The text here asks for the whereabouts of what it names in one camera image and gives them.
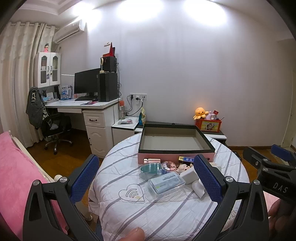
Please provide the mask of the person's right hand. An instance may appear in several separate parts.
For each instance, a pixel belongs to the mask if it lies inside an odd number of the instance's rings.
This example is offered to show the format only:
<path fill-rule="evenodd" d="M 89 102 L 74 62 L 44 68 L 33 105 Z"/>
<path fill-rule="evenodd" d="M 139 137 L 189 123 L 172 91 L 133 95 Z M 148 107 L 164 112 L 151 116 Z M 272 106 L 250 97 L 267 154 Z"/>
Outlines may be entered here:
<path fill-rule="evenodd" d="M 295 240 L 295 204 L 278 199 L 268 217 L 269 240 Z"/>

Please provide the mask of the person's left hand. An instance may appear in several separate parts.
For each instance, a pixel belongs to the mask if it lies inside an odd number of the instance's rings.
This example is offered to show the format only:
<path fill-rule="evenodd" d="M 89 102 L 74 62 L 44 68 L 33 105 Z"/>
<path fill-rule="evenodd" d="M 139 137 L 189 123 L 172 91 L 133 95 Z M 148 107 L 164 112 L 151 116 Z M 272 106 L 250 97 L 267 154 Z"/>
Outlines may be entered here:
<path fill-rule="evenodd" d="M 125 237 L 119 241 L 145 241 L 145 233 L 142 228 L 137 227 L 131 230 Z"/>

